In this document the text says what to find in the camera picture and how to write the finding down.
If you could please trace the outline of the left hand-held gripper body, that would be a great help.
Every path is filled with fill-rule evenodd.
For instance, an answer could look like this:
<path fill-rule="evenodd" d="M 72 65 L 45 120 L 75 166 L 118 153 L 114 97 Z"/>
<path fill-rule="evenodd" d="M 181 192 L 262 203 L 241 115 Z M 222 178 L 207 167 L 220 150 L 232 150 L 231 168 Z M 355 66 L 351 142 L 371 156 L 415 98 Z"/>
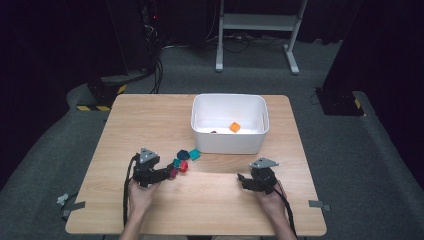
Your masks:
<path fill-rule="evenodd" d="M 147 149 L 142 148 L 140 153 L 136 155 L 136 163 L 133 168 L 133 179 L 142 187 L 150 184 L 158 183 L 158 172 L 154 166 L 160 161 L 160 156 Z"/>

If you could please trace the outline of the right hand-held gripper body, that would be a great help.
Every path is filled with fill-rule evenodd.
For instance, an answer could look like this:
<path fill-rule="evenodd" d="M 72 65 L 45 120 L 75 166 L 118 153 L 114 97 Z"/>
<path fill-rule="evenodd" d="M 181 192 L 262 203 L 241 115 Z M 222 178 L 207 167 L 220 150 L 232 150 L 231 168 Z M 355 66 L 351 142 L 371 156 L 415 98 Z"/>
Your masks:
<path fill-rule="evenodd" d="M 274 186 L 277 183 L 275 173 L 272 167 L 278 166 L 279 163 L 265 157 L 250 163 L 251 176 L 257 182 L 259 189 L 258 192 L 270 194 L 273 192 Z"/>

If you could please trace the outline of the white plastic bin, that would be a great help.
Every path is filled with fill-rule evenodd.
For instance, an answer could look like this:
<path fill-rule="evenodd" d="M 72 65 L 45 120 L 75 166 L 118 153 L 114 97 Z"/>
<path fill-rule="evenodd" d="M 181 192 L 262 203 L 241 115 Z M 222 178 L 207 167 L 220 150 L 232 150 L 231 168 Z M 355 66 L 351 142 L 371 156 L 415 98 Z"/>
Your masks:
<path fill-rule="evenodd" d="M 233 122 L 241 126 L 237 133 L 229 129 Z M 202 153 L 257 154 L 270 128 L 267 104 L 259 95 L 199 94 L 193 100 L 191 127 Z"/>

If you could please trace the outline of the person's left hand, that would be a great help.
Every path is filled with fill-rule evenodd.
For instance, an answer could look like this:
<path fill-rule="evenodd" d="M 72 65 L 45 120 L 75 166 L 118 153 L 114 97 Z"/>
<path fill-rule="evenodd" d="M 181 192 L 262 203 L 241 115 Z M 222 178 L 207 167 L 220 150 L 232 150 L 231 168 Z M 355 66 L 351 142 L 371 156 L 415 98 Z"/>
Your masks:
<path fill-rule="evenodd" d="M 148 187 L 142 187 L 137 182 L 131 181 L 129 185 L 130 213 L 132 215 L 144 214 L 150 207 L 159 186 L 159 183 L 155 183 Z"/>

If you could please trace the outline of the person's right hand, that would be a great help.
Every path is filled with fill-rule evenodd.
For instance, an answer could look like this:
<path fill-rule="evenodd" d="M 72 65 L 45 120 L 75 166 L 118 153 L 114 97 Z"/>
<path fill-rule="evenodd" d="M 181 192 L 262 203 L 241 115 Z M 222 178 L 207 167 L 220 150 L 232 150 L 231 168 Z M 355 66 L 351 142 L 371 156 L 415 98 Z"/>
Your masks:
<path fill-rule="evenodd" d="M 285 196 L 285 193 L 280 182 L 274 185 L 273 192 L 270 194 L 266 194 L 265 192 L 255 193 L 260 207 L 270 219 L 282 219 L 285 217 L 286 207 L 281 199 L 282 196 Z"/>

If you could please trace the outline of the grey tape strip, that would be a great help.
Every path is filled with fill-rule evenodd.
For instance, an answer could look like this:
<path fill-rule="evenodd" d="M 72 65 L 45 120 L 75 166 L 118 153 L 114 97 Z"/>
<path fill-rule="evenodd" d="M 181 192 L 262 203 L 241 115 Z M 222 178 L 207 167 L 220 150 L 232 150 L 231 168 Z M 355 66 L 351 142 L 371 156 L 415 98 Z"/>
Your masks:
<path fill-rule="evenodd" d="M 75 210 L 79 210 L 79 209 L 83 209 L 86 205 L 86 202 L 78 202 L 78 203 L 74 203 L 72 206 L 63 206 L 61 208 L 60 211 L 60 216 L 64 221 L 67 221 L 70 217 L 70 214 L 75 211 Z"/>
<path fill-rule="evenodd" d="M 311 208 L 320 208 L 323 212 L 331 212 L 331 206 L 318 200 L 309 200 L 308 204 Z"/>

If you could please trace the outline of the black stand base hazard tape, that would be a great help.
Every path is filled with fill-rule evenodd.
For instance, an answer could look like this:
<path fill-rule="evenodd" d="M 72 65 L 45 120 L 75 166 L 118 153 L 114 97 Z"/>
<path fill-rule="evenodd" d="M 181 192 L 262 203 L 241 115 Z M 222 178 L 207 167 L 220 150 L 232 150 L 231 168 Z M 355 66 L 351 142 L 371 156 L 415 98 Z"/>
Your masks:
<path fill-rule="evenodd" d="M 104 82 L 96 79 L 84 85 L 76 109 L 79 111 L 110 111 L 118 95 L 126 90 L 127 84 Z"/>
<path fill-rule="evenodd" d="M 331 116 L 363 116 L 364 110 L 359 100 L 350 93 L 337 93 L 335 91 L 316 88 L 315 94 L 325 115 Z"/>

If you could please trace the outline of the dark equipment rack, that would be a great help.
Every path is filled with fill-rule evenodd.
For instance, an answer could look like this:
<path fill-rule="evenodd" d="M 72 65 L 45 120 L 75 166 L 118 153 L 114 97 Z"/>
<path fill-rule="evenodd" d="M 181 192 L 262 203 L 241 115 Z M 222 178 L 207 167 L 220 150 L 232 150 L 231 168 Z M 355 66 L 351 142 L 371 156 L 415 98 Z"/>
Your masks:
<path fill-rule="evenodd" d="M 160 45 L 157 0 L 107 0 L 127 73 L 149 75 Z"/>

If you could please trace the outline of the white metal stand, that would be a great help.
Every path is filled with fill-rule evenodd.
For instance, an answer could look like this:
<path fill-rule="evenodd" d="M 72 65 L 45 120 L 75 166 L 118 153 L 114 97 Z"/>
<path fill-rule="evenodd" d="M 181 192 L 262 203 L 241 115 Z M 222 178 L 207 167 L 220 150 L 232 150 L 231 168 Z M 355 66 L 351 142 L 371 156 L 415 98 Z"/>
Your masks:
<path fill-rule="evenodd" d="M 291 73 L 300 73 L 293 48 L 303 20 L 308 0 L 301 0 L 298 13 L 295 15 L 259 15 L 259 14 L 237 14 L 225 12 L 225 0 L 220 0 L 218 43 L 216 49 L 215 71 L 222 72 L 224 69 L 224 31 L 225 30 L 262 30 L 290 32 L 289 43 L 283 46 Z"/>

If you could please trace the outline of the dark curtain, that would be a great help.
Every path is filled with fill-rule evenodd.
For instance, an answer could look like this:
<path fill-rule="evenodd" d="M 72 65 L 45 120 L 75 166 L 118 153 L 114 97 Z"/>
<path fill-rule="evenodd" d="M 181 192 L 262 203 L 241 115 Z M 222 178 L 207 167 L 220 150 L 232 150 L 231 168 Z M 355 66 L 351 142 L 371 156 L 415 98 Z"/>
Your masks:
<path fill-rule="evenodd" d="M 424 186 L 424 0 L 363 0 L 321 88 L 365 93 Z"/>
<path fill-rule="evenodd" d="M 98 84 L 114 40 L 111 0 L 0 0 L 0 190 L 68 110 L 67 93 Z"/>

